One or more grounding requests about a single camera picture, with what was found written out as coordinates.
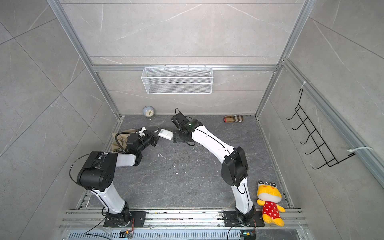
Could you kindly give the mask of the white remote control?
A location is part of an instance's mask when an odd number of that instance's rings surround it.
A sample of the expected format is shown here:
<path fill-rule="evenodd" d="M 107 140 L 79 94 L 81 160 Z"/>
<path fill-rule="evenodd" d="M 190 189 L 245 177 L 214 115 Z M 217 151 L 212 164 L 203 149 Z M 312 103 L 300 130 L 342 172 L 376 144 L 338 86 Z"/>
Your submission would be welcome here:
<path fill-rule="evenodd" d="M 173 132 L 168 131 L 166 129 L 160 129 L 158 132 L 158 136 L 167 140 L 172 140 L 173 139 Z"/>

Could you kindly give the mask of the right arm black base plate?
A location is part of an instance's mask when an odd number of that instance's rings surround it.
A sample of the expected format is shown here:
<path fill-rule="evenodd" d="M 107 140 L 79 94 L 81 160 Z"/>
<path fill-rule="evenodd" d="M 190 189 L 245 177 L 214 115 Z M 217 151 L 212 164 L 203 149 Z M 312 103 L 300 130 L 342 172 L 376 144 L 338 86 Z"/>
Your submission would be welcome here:
<path fill-rule="evenodd" d="M 252 210 L 243 215 L 237 211 L 221 212 L 226 227 L 264 227 L 265 222 L 261 211 Z"/>

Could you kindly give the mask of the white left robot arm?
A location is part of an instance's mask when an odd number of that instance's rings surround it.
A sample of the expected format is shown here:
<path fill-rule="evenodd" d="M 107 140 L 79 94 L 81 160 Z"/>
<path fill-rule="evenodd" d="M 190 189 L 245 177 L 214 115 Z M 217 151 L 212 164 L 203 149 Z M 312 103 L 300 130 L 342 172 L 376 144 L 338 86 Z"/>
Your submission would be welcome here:
<path fill-rule="evenodd" d="M 113 183 L 116 168 L 138 166 L 143 158 L 142 151 L 157 145 L 159 130 L 150 131 L 143 127 L 113 134 L 115 140 L 110 152 L 88 154 L 76 182 L 97 196 L 108 214 L 117 215 L 128 210 L 128 204 Z"/>

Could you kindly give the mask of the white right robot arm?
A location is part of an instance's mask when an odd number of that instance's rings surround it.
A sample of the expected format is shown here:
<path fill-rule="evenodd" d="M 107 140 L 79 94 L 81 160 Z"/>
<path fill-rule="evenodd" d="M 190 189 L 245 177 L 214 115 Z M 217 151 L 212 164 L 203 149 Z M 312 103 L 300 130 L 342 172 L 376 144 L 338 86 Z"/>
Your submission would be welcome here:
<path fill-rule="evenodd" d="M 212 134 L 197 119 L 188 119 L 181 112 L 171 118 L 183 137 L 199 143 L 210 151 L 222 164 L 221 176 L 232 188 L 236 212 L 242 221 L 251 219 L 256 208 L 248 188 L 249 165 L 243 148 L 234 148 Z"/>

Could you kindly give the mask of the yellow plush toy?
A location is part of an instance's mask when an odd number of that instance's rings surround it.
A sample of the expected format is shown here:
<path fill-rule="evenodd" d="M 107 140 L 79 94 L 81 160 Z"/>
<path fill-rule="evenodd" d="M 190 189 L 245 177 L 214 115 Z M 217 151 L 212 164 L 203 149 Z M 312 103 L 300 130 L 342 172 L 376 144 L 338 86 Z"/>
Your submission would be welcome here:
<path fill-rule="evenodd" d="M 274 224 L 284 227 L 285 223 L 280 213 L 285 213 L 285 208 L 279 205 L 282 200 L 282 194 L 275 183 L 258 182 L 257 204 L 263 207 L 262 218 L 267 224 Z"/>

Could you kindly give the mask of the beige cap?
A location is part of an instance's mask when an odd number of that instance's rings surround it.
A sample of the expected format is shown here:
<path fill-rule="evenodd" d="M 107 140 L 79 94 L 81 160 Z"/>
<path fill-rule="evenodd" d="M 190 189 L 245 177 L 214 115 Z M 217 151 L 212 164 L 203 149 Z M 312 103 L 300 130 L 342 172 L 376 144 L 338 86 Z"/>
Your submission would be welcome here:
<path fill-rule="evenodd" d="M 136 134 L 138 131 L 136 129 L 128 129 L 119 133 L 113 133 L 113 142 L 111 143 L 112 152 L 124 153 L 126 151 L 128 137 L 130 135 Z"/>

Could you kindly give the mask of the small grey desk clock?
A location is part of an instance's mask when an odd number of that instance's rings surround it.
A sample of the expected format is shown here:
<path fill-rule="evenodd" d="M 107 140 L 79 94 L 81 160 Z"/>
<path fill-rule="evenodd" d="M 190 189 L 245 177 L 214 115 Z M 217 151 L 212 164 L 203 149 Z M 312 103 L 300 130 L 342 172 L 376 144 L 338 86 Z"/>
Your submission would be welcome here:
<path fill-rule="evenodd" d="M 155 109 L 152 106 L 145 106 L 143 108 L 143 115 L 150 120 L 155 117 Z"/>

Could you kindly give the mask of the aluminium front rail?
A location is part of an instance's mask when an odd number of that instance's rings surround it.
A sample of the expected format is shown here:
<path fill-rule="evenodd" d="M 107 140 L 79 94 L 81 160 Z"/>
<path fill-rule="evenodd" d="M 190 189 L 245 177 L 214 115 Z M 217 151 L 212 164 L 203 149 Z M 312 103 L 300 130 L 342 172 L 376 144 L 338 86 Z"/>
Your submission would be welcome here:
<path fill-rule="evenodd" d="M 235 211 L 230 210 L 131 210 L 135 229 L 224 229 L 241 223 Z M 309 229 L 300 209 L 287 209 L 280 214 L 286 229 Z M 87 228 L 99 223 L 105 216 L 99 209 L 68 210 L 59 220 L 59 228 Z M 255 214 L 249 225 L 256 228 L 278 229 L 279 226 L 263 222 Z"/>

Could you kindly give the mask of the black wall hook rack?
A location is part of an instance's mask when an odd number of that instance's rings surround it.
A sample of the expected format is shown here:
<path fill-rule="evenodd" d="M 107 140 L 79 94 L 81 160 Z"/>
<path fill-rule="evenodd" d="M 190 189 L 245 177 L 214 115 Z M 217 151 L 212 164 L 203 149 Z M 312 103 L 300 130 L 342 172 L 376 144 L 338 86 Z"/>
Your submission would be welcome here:
<path fill-rule="evenodd" d="M 304 142 L 300 142 L 302 146 L 306 145 L 309 141 L 312 141 L 315 145 L 315 147 L 310 152 L 305 152 L 306 156 L 312 155 L 313 153 L 318 152 L 321 156 L 321 159 L 324 161 L 324 163 L 318 167 L 312 167 L 313 170 L 319 170 L 323 167 L 333 167 L 335 165 L 338 165 L 345 160 L 348 160 L 356 155 L 356 153 L 352 152 L 347 155 L 347 157 L 343 158 L 342 160 L 338 160 L 337 157 L 332 152 L 331 148 L 323 138 L 321 132 L 317 129 L 317 127 L 314 125 L 312 120 L 310 119 L 309 115 L 305 112 L 301 105 L 301 99 L 303 97 L 303 89 L 300 89 L 299 94 L 299 100 L 294 108 L 294 114 L 290 118 L 286 118 L 286 120 L 291 121 L 294 119 L 298 119 L 300 121 L 299 125 L 297 127 L 292 127 L 293 131 L 299 130 L 301 127 L 303 127 L 306 130 L 306 140 Z"/>

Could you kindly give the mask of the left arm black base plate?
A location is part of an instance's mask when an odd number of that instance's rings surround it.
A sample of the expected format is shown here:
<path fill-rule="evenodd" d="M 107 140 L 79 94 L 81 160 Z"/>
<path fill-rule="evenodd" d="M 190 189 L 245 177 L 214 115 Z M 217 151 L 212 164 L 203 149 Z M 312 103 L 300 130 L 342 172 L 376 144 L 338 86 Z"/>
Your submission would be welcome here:
<path fill-rule="evenodd" d="M 147 212 L 145 211 L 134 211 L 120 214 L 109 214 L 104 222 L 104 227 L 112 228 L 142 228 L 146 219 Z"/>

